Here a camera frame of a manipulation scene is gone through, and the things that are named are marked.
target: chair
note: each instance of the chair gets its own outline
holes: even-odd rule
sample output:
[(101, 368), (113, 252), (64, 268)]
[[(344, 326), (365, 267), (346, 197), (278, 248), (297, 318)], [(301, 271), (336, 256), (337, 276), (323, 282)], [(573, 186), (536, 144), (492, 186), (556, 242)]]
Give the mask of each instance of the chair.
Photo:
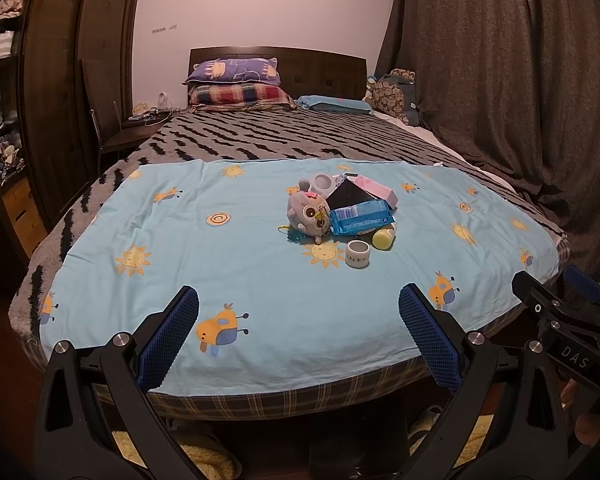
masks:
[(162, 122), (149, 126), (124, 127), (120, 120), (118, 104), (113, 98), (104, 63), (94, 59), (81, 59), (84, 86), (89, 101), (89, 113), (98, 138), (97, 171), (104, 153), (136, 148), (155, 132)]

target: metal bolt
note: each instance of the metal bolt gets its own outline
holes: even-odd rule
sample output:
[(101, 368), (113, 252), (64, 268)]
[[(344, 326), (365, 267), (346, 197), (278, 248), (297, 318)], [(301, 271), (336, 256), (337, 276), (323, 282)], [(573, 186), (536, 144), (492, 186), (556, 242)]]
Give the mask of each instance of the metal bolt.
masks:
[(474, 345), (481, 345), (484, 343), (484, 336), (480, 332), (471, 332), (468, 335), (469, 341)]
[(57, 342), (56, 346), (54, 347), (54, 350), (56, 352), (58, 352), (59, 354), (64, 354), (68, 349), (69, 349), (69, 342), (64, 341), (64, 340)]
[(532, 352), (539, 354), (542, 351), (542, 343), (539, 341), (532, 341), (529, 343), (529, 348), (531, 348)]
[(116, 334), (115, 336), (113, 336), (113, 344), (115, 346), (124, 346), (129, 342), (129, 334), (126, 332), (120, 332), (119, 334)]

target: brown curtain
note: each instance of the brown curtain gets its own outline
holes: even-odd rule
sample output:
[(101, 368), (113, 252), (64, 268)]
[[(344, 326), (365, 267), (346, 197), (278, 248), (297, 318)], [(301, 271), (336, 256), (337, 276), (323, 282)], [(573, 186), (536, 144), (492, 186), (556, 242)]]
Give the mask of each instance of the brown curtain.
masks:
[(376, 75), (416, 72), (422, 125), (507, 179), (600, 280), (600, 1), (395, 0)]

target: pillow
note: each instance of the pillow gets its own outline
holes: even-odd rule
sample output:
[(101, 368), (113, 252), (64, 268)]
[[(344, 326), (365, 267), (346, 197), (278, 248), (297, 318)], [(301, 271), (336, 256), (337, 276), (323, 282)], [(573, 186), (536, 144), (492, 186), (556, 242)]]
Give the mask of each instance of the pillow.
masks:
[(194, 108), (216, 112), (296, 108), (294, 100), (282, 88), (262, 83), (200, 85), (189, 95), (189, 102)]
[(278, 60), (253, 57), (249, 59), (216, 59), (193, 67), (193, 72), (182, 83), (244, 83), (255, 81), (280, 86)]
[(415, 73), (394, 69), (375, 82), (369, 81), (371, 98), (367, 99), (374, 110), (400, 119), (409, 126), (420, 126), (416, 109)]
[(343, 114), (368, 114), (371, 106), (364, 101), (355, 99), (339, 99), (337, 97), (326, 97), (321, 95), (303, 95), (296, 104), (309, 110), (320, 112), (339, 112)]

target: pink box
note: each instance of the pink box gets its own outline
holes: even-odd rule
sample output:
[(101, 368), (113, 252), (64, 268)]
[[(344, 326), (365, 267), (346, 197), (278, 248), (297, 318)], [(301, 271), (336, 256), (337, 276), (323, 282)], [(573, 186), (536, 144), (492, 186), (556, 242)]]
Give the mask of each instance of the pink box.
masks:
[(385, 200), (391, 209), (395, 209), (397, 207), (398, 197), (387, 186), (378, 184), (375, 180), (371, 180), (370, 178), (362, 175), (357, 176), (353, 183), (360, 189), (364, 189), (367, 193)]

